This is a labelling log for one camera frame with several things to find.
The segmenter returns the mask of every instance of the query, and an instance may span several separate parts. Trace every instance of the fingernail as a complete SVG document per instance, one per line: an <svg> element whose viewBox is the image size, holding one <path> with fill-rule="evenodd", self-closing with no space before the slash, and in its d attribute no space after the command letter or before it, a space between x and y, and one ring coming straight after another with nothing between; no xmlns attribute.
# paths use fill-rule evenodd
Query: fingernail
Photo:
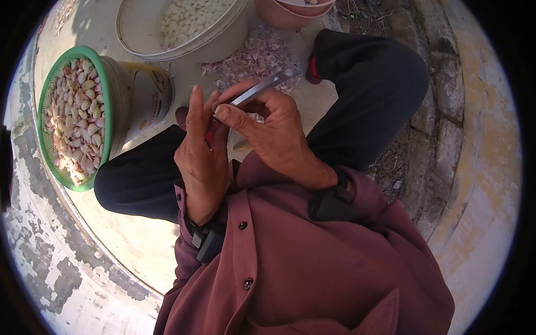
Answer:
<svg viewBox="0 0 536 335"><path fill-rule="evenodd" d="M227 115L229 115L229 112L230 112L230 109L229 107L225 106L225 105L219 105L217 108L216 108L216 117L220 120L220 121L225 121L227 119Z"/></svg>

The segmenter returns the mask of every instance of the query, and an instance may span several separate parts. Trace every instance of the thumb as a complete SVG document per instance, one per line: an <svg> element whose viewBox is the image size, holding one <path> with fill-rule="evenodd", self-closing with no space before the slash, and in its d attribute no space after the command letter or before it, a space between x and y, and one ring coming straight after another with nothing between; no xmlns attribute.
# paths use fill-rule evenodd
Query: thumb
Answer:
<svg viewBox="0 0 536 335"><path fill-rule="evenodd" d="M242 109L231 105L219 105L216 108L216 117L224 124L233 128L246 138L258 131L259 123L253 121Z"/></svg>

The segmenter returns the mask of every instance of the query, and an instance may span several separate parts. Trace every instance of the red shoe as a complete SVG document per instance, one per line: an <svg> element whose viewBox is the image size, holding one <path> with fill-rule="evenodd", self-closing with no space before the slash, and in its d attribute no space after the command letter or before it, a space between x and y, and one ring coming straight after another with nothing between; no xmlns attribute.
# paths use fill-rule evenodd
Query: red shoe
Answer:
<svg viewBox="0 0 536 335"><path fill-rule="evenodd" d="M311 56L309 56L309 65L307 66L305 79L313 85L318 85L322 82L322 78L316 73L316 56L314 50L312 51Z"/></svg>

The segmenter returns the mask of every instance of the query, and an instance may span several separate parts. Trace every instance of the black wrist strap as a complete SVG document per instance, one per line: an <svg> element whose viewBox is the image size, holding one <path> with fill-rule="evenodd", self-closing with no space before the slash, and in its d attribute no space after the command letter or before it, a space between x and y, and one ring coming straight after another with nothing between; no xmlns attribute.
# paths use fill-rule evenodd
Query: black wrist strap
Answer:
<svg viewBox="0 0 536 335"><path fill-rule="evenodd" d="M314 221L355 221L359 217L352 205L353 194L348 192L348 176L339 168L337 185L320 191L309 202L309 217Z"/></svg>
<svg viewBox="0 0 536 335"><path fill-rule="evenodd" d="M188 232L192 235L192 244L199 249L197 260L201 263L210 263L221 252L224 246L226 224L218 221L220 212L224 204L220 205L212 220L202 227L199 227L192 219L184 213L184 223Z"/></svg>

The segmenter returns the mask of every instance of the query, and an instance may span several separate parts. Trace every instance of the knee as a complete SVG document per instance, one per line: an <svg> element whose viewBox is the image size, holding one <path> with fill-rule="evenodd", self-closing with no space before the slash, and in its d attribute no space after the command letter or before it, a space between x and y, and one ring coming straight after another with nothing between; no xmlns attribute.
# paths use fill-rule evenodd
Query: knee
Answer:
<svg viewBox="0 0 536 335"><path fill-rule="evenodd" d="M121 191L120 174L114 169L110 162L99 168L93 181L93 191L99 204L109 211L114 211L118 204L118 194Z"/></svg>
<svg viewBox="0 0 536 335"><path fill-rule="evenodd" d="M401 84L409 84L423 92L423 97L428 90L430 75L426 61L412 48L395 40L388 39L388 57L390 64L394 66L393 72L397 73Z"/></svg>

